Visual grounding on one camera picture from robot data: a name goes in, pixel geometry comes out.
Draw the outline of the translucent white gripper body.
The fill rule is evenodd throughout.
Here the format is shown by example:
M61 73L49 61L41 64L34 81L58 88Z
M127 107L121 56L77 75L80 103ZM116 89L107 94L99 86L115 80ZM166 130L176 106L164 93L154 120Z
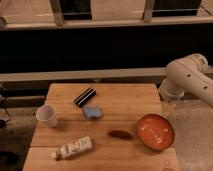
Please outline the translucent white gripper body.
M161 113L162 115L167 118L169 116L171 116L172 114L174 114L177 110L177 105L179 104L178 101L166 101L166 100L162 100L161 101Z

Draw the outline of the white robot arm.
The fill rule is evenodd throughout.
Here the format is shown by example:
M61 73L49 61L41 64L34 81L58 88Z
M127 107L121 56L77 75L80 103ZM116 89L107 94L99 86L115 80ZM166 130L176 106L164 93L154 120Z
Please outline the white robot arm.
M204 74L207 69L208 61L199 53L168 63L165 68L166 78L158 88L159 95L164 100L162 103L164 117L175 111L176 103L186 92L213 108L213 79Z

